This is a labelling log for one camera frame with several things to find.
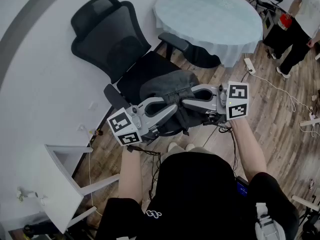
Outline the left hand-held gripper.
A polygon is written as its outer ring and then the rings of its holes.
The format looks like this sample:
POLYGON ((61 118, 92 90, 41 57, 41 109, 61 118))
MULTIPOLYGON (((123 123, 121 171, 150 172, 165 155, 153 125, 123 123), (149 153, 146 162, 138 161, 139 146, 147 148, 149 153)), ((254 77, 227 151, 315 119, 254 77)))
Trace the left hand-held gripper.
POLYGON ((150 97, 139 105, 119 109, 107 122, 121 146, 150 144, 158 137, 157 127, 165 124, 177 110, 177 104, 166 104, 162 97, 150 97))

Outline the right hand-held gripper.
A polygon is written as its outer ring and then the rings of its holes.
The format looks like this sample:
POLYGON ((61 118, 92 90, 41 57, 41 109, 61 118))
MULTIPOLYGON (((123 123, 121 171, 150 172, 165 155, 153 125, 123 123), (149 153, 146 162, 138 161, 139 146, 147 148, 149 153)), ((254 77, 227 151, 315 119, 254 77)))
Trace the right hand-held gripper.
POLYGON ((185 108, 206 112, 209 124, 225 124, 229 120, 246 117, 249 113, 249 84, 229 81, 219 86, 199 84, 191 88, 193 93, 206 91, 213 96, 209 100, 183 99, 185 108))

